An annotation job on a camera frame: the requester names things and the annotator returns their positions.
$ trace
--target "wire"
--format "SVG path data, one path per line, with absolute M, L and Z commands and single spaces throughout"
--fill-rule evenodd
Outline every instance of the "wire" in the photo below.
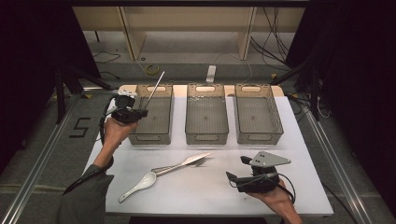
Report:
M 296 201 L 296 191 L 295 191 L 295 189 L 294 189 L 294 186 L 292 185 L 290 179 L 288 179 L 285 175 L 282 175 L 282 174 L 278 174 L 278 175 L 281 175 L 281 176 L 285 177 L 285 178 L 289 181 L 289 183 L 290 183 L 290 185 L 291 185 L 291 188 L 293 189 L 293 193 L 291 193 L 290 191 L 288 191 L 288 190 L 287 190 L 286 188 L 284 188 L 283 186 L 279 185 L 279 183 L 276 183 L 275 181 L 273 181 L 271 178 L 268 177 L 267 174 L 255 175 L 254 177 L 256 177 L 256 178 L 254 178 L 253 180 L 250 180 L 250 181 L 248 181 L 248 182 L 246 182 L 246 183 L 244 183 L 244 184 L 235 185 L 235 186 L 232 184 L 232 182 L 234 182 L 234 181 L 236 180 L 236 178 L 231 178 L 231 179 L 229 179 L 229 184 L 230 184 L 230 186 L 233 187 L 233 188 L 240 188 L 240 187 L 243 187 L 243 186 L 245 186 L 245 185 L 254 183 L 254 182 L 256 182 L 256 181 L 259 181 L 259 180 L 261 180 L 261 179 L 266 179 L 266 180 L 270 181 L 271 183 L 273 183 L 275 186 L 277 186 L 277 187 L 279 187 L 280 189 L 282 189 L 283 191 L 285 191 L 287 194 L 289 194 L 290 200 L 291 200 L 291 202 L 294 204 L 295 201 Z
M 111 76 L 115 77 L 116 79 L 121 79 L 121 77 L 116 76 L 116 75 L 114 75 L 114 74 L 111 73 L 111 72 L 100 72 L 100 73 L 108 73 L 108 74 L 110 74 Z
M 267 49 L 265 49 L 265 43 L 264 43 L 263 46 L 260 46 L 259 43 L 257 43 L 257 41 L 256 41 L 252 36 L 250 37 L 250 39 L 253 40 L 253 42 L 250 42 L 251 46 L 252 46 L 255 50 L 257 50 L 257 51 L 262 55 L 262 60 L 264 61 L 265 64 L 267 64 L 267 65 L 270 66 L 270 67 L 279 69 L 279 70 L 288 71 L 288 72 L 290 71 L 289 69 L 283 69 L 283 68 L 274 67 L 274 66 L 270 65 L 268 62 L 266 62 L 265 59 L 264 59 L 264 56 L 267 57 L 267 58 L 270 58 L 270 59 L 277 60 L 277 61 L 279 61 L 280 63 L 285 64 L 284 61 L 280 60 L 280 59 L 277 58 L 273 53 L 271 53 L 270 51 L 268 51 Z
M 308 108 L 311 107 L 311 104 L 310 104 L 309 100 L 302 99 L 302 98 L 299 98 L 299 97 L 295 97 L 294 94 L 295 93 L 286 94 L 286 96 L 288 97 L 289 100 L 291 100 L 291 101 L 293 101 L 293 102 L 295 102 L 295 103 L 297 103 L 299 105 L 302 105 L 302 106 L 305 106 L 305 107 L 308 107 Z
M 325 119 L 329 118 L 330 115 L 332 114 L 332 111 L 329 110 L 329 113 L 328 113 L 327 115 L 323 115 L 323 113 L 321 112 L 321 110 L 320 110 L 320 108 L 319 108 L 319 102 L 320 102 L 320 98 L 318 98 L 318 103 L 317 103 L 317 107 L 318 107 L 318 112 L 319 112 L 319 114 L 320 114 L 323 118 L 325 118 Z
M 226 53 L 227 53 L 227 54 L 230 54 L 231 56 L 233 56 L 236 60 L 241 61 L 241 62 L 244 62 L 245 64 L 247 64 L 248 70 L 250 71 L 250 77 L 247 78 L 247 79 L 246 79 L 245 81 L 243 81 L 242 83 L 245 83 L 245 82 L 249 81 L 251 78 L 253 78 L 253 72 L 251 71 L 250 64 L 249 64 L 247 61 L 240 60 L 238 57 L 234 56 L 234 55 L 231 54 L 230 52 L 222 52 L 222 53 L 219 53 L 219 54 L 215 57 L 215 60 L 213 60 L 213 65 L 216 65 L 216 60 L 218 59 L 218 57 L 219 57 L 221 54 L 226 54 Z
M 349 211 L 349 209 L 347 209 L 347 207 L 345 206 L 345 204 L 340 200 L 340 198 L 337 197 L 337 195 L 335 195 L 334 192 L 332 192 L 332 190 L 323 182 L 320 180 L 320 183 L 322 184 L 322 186 L 328 190 L 330 192 L 330 194 L 332 194 L 332 196 L 334 196 L 334 198 L 341 204 L 341 206 L 344 207 L 344 209 L 346 210 L 346 212 L 349 214 L 349 216 L 352 218 L 353 222 L 355 224 L 359 224 L 358 220 L 353 216 L 353 214 Z
M 301 120 L 303 117 L 305 117 L 305 115 L 306 115 L 309 111 L 311 111 L 311 110 L 308 109 L 307 111 L 305 111 L 305 113 L 304 113 L 299 119 L 297 119 L 297 123 L 300 122 L 300 120 Z
M 109 53 L 109 52 L 106 52 L 106 51 L 100 51 L 99 53 L 93 55 L 92 57 L 94 58 L 94 57 L 96 57 L 96 56 L 98 56 L 99 54 L 102 54 L 102 53 L 106 53 L 106 54 L 110 54 L 110 55 L 115 55 L 116 57 L 113 58 L 113 59 L 110 59 L 110 60 L 108 60 L 108 61 L 105 61 L 105 62 L 97 62 L 97 61 L 95 61 L 96 63 L 109 63 L 109 62 L 114 61 L 114 60 L 118 59 L 119 57 L 121 57 L 120 54 Z
M 142 71 L 146 77 L 158 80 L 158 78 L 148 75 L 146 73 L 146 69 L 137 60 L 135 60 L 135 63 L 137 63 L 137 65 L 139 65 L 139 67 L 142 69 Z M 167 78 L 163 78 L 163 80 L 170 81 L 170 82 L 195 82 L 195 81 L 190 81 L 190 80 L 172 80 L 172 79 L 167 79 Z
M 272 25 L 271 25 L 270 19 L 268 18 L 267 12 L 265 11 L 265 7 L 263 7 L 262 10 L 264 11 L 264 15 L 268 21 L 268 25 L 271 28 L 270 35 L 271 35 L 271 33 L 274 34 L 274 37 L 276 38 L 276 43 L 278 46 L 279 53 L 280 53 L 281 57 L 285 60 L 283 54 L 287 55 L 287 53 L 285 52 L 285 49 L 286 50 L 289 50 L 289 49 L 283 44 L 283 41 L 281 40 L 280 36 L 277 33 L 277 23 L 278 23 L 277 13 L 279 12 L 279 8 L 277 8 L 277 7 L 274 8 L 274 22 Z
M 300 110 L 299 110 L 298 112 L 294 112 L 294 109 L 293 109 L 293 114 L 294 114 L 294 116 L 295 116 L 295 115 L 301 114 L 301 112 L 303 112 L 302 106 L 301 106 L 299 103 L 295 102 L 295 101 L 292 101 L 292 102 L 294 102 L 295 104 L 297 104 L 297 106 L 299 106 L 299 108 L 300 108 Z

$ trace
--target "gray floor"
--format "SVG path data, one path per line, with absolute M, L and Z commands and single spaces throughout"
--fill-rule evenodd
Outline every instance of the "gray floor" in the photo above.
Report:
M 249 55 L 245 62 L 235 59 L 237 46 L 232 33 L 152 33 L 147 36 L 137 62 L 129 59 L 122 34 L 101 32 L 99 33 L 100 43 L 96 42 L 94 32 L 86 32 L 85 35 L 92 54 L 106 51 L 120 55 L 110 63 L 97 64 L 101 72 L 111 72 L 120 77 L 120 79 L 116 79 L 109 73 L 102 74 L 103 80 L 113 86 L 153 82 L 154 79 L 145 76 L 142 71 L 142 67 L 151 63 L 158 64 L 161 69 L 166 71 L 168 81 L 182 80 L 174 83 L 205 81 L 207 67 L 213 63 L 218 67 L 215 80 L 230 84 L 246 80 L 250 76 L 250 81 L 270 82 L 272 74 L 281 76 L 285 73 L 285 71 L 265 65 L 262 56 L 252 48 L 249 49 Z M 265 34 L 255 34 L 254 36 L 261 41 L 266 37 Z M 287 45 L 290 44 L 292 34 L 284 34 L 282 37 Z M 274 42 L 270 42 L 268 48 L 274 53 L 278 52 Z M 95 56 L 95 60 L 106 62 L 115 57 L 118 56 L 101 53 Z M 266 62 L 279 65 L 268 59 Z M 294 79 L 281 84 L 284 92 L 292 93 L 294 91 Z M 87 88 L 95 87 L 91 83 L 81 81 Z M 51 215 L 56 211 L 64 188 L 77 179 L 85 167 L 96 141 L 99 130 L 97 124 L 108 97 L 108 94 L 93 93 L 77 101 L 57 145 L 49 155 L 48 163 L 40 175 L 32 195 L 24 204 L 18 223 L 50 223 Z M 308 121 L 308 116 L 304 112 L 297 114 L 300 107 L 294 102 L 290 102 L 290 104 L 296 113 L 296 119 L 299 120 L 300 129 L 320 179 L 335 192 L 346 206 L 349 206 L 346 195 Z M 52 98 L 49 99 L 49 104 L 43 110 L 40 120 L 30 135 L 26 137 L 26 148 L 17 152 L 0 176 L 1 218 L 5 216 L 8 207 L 20 192 L 21 185 L 25 182 L 32 167 L 35 166 L 52 130 L 56 128 L 56 106 L 56 101 Z M 80 122 L 80 126 L 89 127 L 89 129 L 84 137 L 70 138 L 71 135 L 82 134 L 82 130 L 74 129 L 78 118 L 90 118 Z M 372 223 L 396 223 L 361 165 L 353 157 L 336 118 L 334 116 L 327 119 L 321 117 L 319 123 L 323 126 L 354 189 L 362 199 Z M 304 217 L 304 223 L 353 223 L 345 209 L 330 192 L 328 192 L 328 197 L 333 206 L 334 215 L 331 217 Z M 279 222 L 277 217 L 268 217 L 267 220 L 269 223 Z M 128 223 L 128 221 L 128 217 L 106 217 L 106 223 Z

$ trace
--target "black cable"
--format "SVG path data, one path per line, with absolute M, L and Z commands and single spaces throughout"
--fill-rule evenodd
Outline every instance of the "black cable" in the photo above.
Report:
M 106 53 L 106 54 L 110 54 L 110 55 L 115 55 L 116 57 L 113 58 L 113 59 L 110 59 L 110 60 L 108 60 L 108 61 L 106 61 L 106 62 L 97 62 L 97 61 L 95 61 L 96 63 L 109 63 L 109 62 L 114 61 L 114 60 L 118 59 L 119 57 L 121 57 L 120 54 L 109 53 L 109 52 L 106 52 L 106 51 L 100 51 L 99 53 L 97 53 L 97 54 L 95 54 L 95 55 L 92 55 L 92 57 L 94 58 L 94 57 L 96 57 L 96 56 L 98 56 L 99 54 L 102 54 L 102 53 Z
M 94 176 L 99 175 L 102 172 L 108 170 L 113 165 L 113 163 L 114 163 L 114 158 L 111 157 L 110 162 L 106 166 L 104 166 L 102 168 L 98 168 L 98 169 L 96 169 L 96 170 L 94 170 L 94 171 L 92 171 L 92 172 L 90 172 L 88 174 L 85 174 L 84 176 L 82 176 L 81 178 L 79 178 L 78 180 L 73 182 L 73 184 L 71 184 L 69 187 L 66 188 L 66 190 L 64 191 L 63 195 L 65 195 L 66 193 L 72 191 L 76 187 L 80 186 L 85 181 L 87 181 L 87 180 L 93 178 Z
M 114 75 L 114 74 L 111 73 L 111 72 L 100 72 L 100 73 L 108 73 L 108 74 L 110 74 L 111 76 L 115 77 L 116 79 L 121 79 L 121 77 L 116 76 L 116 75 Z
M 302 99 L 302 98 L 299 98 L 299 97 L 295 97 L 295 96 L 293 96 L 293 94 L 286 94 L 286 97 L 288 97 L 289 100 L 291 100 L 293 102 L 296 102 L 299 105 L 302 105 L 302 106 L 305 106 L 305 107 L 308 107 L 308 108 L 311 107 L 311 104 L 310 104 L 309 100 Z
M 295 101 L 292 101 L 292 102 L 294 102 L 295 104 L 297 104 L 297 106 L 299 106 L 299 108 L 300 108 L 300 110 L 299 110 L 298 112 L 294 112 L 294 111 L 293 111 L 294 116 L 295 116 L 295 115 L 301 114 L 301 112 L 303 112 L 303 107 L 302 107 L 299 103 L 297 103 L 297 102 L 295 102 Z
M 297 119 L 297 123 L 300 122 L 300 120 L 305 117 L 305 115 L 309 112 L 310 110 L 305 111 L 305 113 L 299 118 Z
M 279 61 L 279 62 L 285 64 L 285 62 L 283 62 L 282 60 L 278 59 L 278 58 L 277 58 L 274 54 L 272 54 L 270 51 L 268 51 L 267 49 L 264 49 L 262 46 L 260 46 L 260 45 L 257 43 L 257 41 L 256 41 L 253 37 L 251 37 L 250 39 L 253 40 L 253 42 L 257 45 L 257 47 L 254 46 L 253 42 L 250 42 L 251 46 L 252 46 L 255 50 L 257 50 L 257 51 L 262 55 L 262 61 L 263 61 L 267 66 L 273 67 L 273 68 L 275 68 L 275 69 L 282 70 L 282 71 L 287 71 L 287 72 L 290 71 L 289 69 L 283 69 L 283 68 L 279 68 L 279 67 L 272 66 L 272 65 L 269 64 L 267 61 L 265 61 L 264 56 L 267 57 L 267 58 L 270 58 L 270 59 L 277 60 L 277 61 Z
M 254 183 L 254 182 L 256 182 L 256 181 L 259 181 L 259 180 L 261 180 L 261 179 L 266 179 L 266 180 L 270 181 L 271 183 L 273 183 L 275 186 L 277 186 L 277 187 L 279 187 L 280 189 L 282 189 L 283 191 L 285 191 L 287 194 L 289 194 L 290 200 L 291 200 L 291 202 L 294 204 L 294 203 L 295 203 L 295 199 L 296 199 L 296 196 L 295 196 L 295 195 L 296 195 L 296 192 L 295 192 L 294 186 L 292 185 L 291 181 L 290 181 L 285 175 L 282 175 L 282 176 L 285 177 L 285 178 L 289 181 L 289 183 L 290 183 L 290 185 L 291 185 L 291 188 L 293 189 L 293 193 L 291 193 L 290 191 L 288 191 L 286 188 L 284 188 L 283 186 L 281 186 L 279 183 L 274 182 L 274 181 L 273 181 L 271 178 L 269 178 L 266 174 L 263 174 L 263 175 L 256 175 L 256 176 L 254 176 L 254 177 L 257 177 L 257 178 L 255 178 L 255 179 L 253 179 L 253 180 L 250 180 L 250 181 L 248 181 L 247 183 L 240 184 L 240 185 L 235 185 L 235 186 L 232 185 L 232 182 L 235 181 L 236 178 L 231 178 L 231 179 L 229 179 L 229 184 L 230 184 L 230 186 L 233 187 L 233 188 L 240 188 L 240 187 L 243 187 L 243 186 L 245 186 L 245 185 Z
M 286 50 L 289 50 L 289 49 L 283 44 L 283 41 L 281 40 L 280 36 L 277 33 L 277 22 L 278 22 L 277 13 L 278 13 L 279 9 L 277 7 L 274 8 L 274 23 L 273 23 L 273 25 L 271 25 L 271 22 L 270 22 L 270 20 L 268 18 L 267 12 L 265 11 L 265 7 L 263 7 L 262 9 L 263 9 L 264 15 L 265 15 L 265 17 L 266 17 L 266 19 L 268 21 L 268 24 L 269 24 L 269 26 L 271 28 L 271 33 L 273 33 L 274 37 L 276 38 L 276 43 L 278 45 L 279 53 L 280 53 L 280 55 L 283 58 L 282 52 L 280 52 L 280 51 L 283 51 L 283 53 L 285 55 L 287 55 L 283 48 L 285 48 Z
M 340 198 L 338 198 L 334 192 L 332 192 L 332 190 L 327 187 L 327 185 L 325 183 L 323 183 L 323 181 L 320 180 L 320 183 L 322 184 L 322 186 L 328 190 L 330 192 L 330 194 L 332 194 L 332 196 L 334 196 L 334 198 L 341 204 L 341 206 L 344 207 L 344 209 L 346 210 L 346 212 L 349 214 L 349 216 L 352 218 L 353 222 L 355 224 L 359 224 L 358 220 L 353 216 L 353 214 L 349 211 L 349 209 L 347 209 L 347 207 L 345 206 L 345 204 L 340 200 Z

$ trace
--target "storage bin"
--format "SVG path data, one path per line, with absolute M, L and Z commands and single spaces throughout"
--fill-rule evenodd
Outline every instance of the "storage bin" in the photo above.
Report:
M 153 90 L 152 85 L 137 85 L 134 109 L 143 108 Z M 171 84 L 158 85 L 147 106 L 148 116 L 139 120 L 139 125 L 129 135 L 132 145 L 169 145 L 173 107 L 173 86 Z
M 271 86 L 237 84 L 234 102 L 238 144 L 276 145 L 283 128 Z
M 188 85 L 185 132 L 189 145 L 227 143 L 229 128 L 222 84 Z

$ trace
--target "metal rod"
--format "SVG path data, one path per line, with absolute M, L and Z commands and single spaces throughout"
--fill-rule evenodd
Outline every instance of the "metal rod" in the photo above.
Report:
M 350 208 L 355 215 L 355 218 L 361 224 L 374 223 L 370 214 L 368 213 L 366 205 L 363 203 L 359 193 L 355 190 L 355 187 L 353 186 L 346 169 L 338 159 L 338 156 L 335 153 L 332 144 L 330 143 L 330 140 L 324 132 L 320 122 L 315 120 L 314 116 L 310 112 L 307 113 L 307 118 L 312 130 L 320 142 L 320 146 L 323 149 L 326 159 L 332 167 L 341 190 L 344 192 L 344 195 L 349 202 Z
M 35 184 L 37 183 L 38 179 L 40 178 L 41 174 L 43 173 L 46 165 L 52 155 L 53 150 L 57 147 L 60 137 L 64 131 L 64 128 L 69 121 L 70 115 L 73 112 L 78 100 L 79 95 L 72 95 L 70 99 L 66 113 L 64 118 L 59 124 L 56 124 L 52 134 L 49 137 L 47 144 L 44 146 L 43 150 L 41 151 L 40 156 L 38 157 L 37 161 L 35 162 L 34 167 L 32 168 L 30 174 L 26 177 L 24 183 L 21 186 L 20 191 L 15 196 L 14 200 L 12 201 L 11 205 L 9 206 L 6 215 L 2 220 L 2 224 L 15 224 L 17 223 L 23 208 L 27 204 L 30 196 L 32 195 L 33 189 L 35 188 Z
M 146 103 L 145 107 L 143 107 L 143 110 L 146 109 L 146 107 L 148 107 L 149 101 L 151 100 L 152 95 L 154 94 L 154 92 L 157 90 L 158 85 L 160 84 L 161 79 L 163 78 L 163 74 L 165 74 L 165 71 L 163 71 L 163 73 L 161 74 L 160 78 L 157 81 L 157 84 L 155 84 L 154 90 L 151 92 L 151 95 L 148 98 L 148 102 Z

